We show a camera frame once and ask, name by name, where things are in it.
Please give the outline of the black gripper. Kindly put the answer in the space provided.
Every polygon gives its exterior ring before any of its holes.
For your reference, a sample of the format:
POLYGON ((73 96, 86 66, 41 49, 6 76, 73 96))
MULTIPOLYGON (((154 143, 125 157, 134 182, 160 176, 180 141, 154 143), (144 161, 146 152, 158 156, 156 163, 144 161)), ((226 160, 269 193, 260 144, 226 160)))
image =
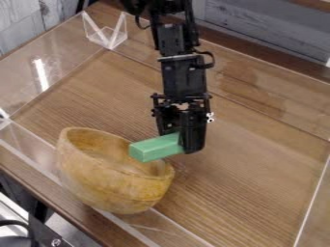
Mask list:
POLYGON ((214 64, 205 61, 202 54, 168 56, 160 62, 165 90, 153 94, 160 134, 176 133, 181 125, 181 146, 192 154, 205 147, 206 125, 212 122, 206 70, 214 64))

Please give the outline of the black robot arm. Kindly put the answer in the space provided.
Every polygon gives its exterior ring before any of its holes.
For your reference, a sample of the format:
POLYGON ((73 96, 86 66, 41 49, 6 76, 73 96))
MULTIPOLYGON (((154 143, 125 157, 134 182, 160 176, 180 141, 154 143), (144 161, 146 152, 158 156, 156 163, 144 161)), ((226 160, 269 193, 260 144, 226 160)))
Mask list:
POLYGON ((210 100, 206 71, 216 65, 200 51, 200 30, 193 0, 121 0, 127 12, 140 21, 150 15, 156 49, 161 52, 165 91, 153 94, 153 116, 162 135, 177 133, 186 153, 204 149, 206 125, 210 121, 210 100))

